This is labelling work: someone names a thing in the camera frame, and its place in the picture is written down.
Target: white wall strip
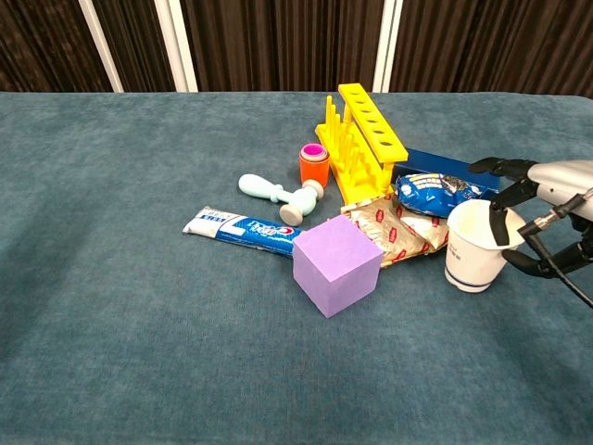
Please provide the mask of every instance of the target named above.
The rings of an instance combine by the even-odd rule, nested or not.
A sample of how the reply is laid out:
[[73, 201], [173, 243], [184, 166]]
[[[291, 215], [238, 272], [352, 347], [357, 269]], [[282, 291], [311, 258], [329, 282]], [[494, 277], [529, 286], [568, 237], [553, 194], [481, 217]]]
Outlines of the white wall strip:
[[118, 70], [115, 67], [115, 63], [113, 62], [113, 57], [111, 56], [111, 51], [109, 51], [107, 40], [105, 40], [103, 28], [101, 28], [101, 22], [99, 21], [99, 17], [96, 15], [93, 0], [78, 0], [78, 3], [81, 6], [84, 19], [86, 20], [86, 24], [91, 31], [91, 35], [93, 35], [96, 49], [99, 52], [99, 56], [103, 62], [103, 67], [105, 68], [109, 81], [111, 82], [111, 88], [113, 88], [115, 93], [123, 93], [120, 75], [118, 74]]
[[403, 3], [404, 0], [385, 0], [383, 4], [377, 61], [374, 66], [374, 79], [372, 82], [372, 91], [374, 93], [389, 92]]
[[180, 92], [197, 92], [196, 75], [180, 0], [155, 0], [155, 7], [165, 39], [175, 89]]

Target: blue carpet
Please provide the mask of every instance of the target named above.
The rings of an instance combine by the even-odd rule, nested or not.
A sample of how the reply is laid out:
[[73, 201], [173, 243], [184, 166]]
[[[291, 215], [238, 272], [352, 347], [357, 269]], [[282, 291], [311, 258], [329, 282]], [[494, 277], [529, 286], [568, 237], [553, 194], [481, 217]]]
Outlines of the blue carpet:
[[[592, 158], [584, 98], [372, 97], [423, 151]], [[324, 98], [0, 94], [0, 441], [590, 443], [593, 311], [560, 282], [469, 295], [440, 252], [326, 320], [289, 259], [182, 234], [206, 205], [280, 221], [236, 182], [298, 188]], [[332, 179], [303, 228], [340, 205]]]

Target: orange cup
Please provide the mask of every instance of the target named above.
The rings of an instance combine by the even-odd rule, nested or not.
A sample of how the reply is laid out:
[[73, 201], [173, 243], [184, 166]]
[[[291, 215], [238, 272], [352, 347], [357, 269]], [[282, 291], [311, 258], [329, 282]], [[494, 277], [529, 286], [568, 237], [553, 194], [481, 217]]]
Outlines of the orange cup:
[[327, 186], [330, 176], [330, 155], [320, 144], [304, 145], [298, 155], [300, 165], [300, 181], [314, 179], [323, 188]]

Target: toothpaste tube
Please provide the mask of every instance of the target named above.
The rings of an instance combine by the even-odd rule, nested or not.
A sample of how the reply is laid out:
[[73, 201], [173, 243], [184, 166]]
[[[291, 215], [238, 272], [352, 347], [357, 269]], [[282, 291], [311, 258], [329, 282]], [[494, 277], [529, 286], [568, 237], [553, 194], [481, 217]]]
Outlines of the toothpaste tube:
[[276, 222], [249, 218], [205, 207], [184, 228], [196, 234], [292, 257], [293, 239], [300, 230]]

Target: dark curtain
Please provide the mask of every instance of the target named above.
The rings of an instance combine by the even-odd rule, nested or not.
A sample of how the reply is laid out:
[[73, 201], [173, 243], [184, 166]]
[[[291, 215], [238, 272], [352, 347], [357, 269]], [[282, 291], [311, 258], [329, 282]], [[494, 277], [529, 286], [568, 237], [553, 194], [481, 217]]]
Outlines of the dark curtain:
[[0, 90], [112, 91], [76, 0], [0, 0]]
[[383, 0], [182, 0], [200, 91], [371, 90]]
[[124, 91], [175, 91], [153, 0], [94, 0]]
[[390, 91], [593, 97], [590, 0], [404, 2]]

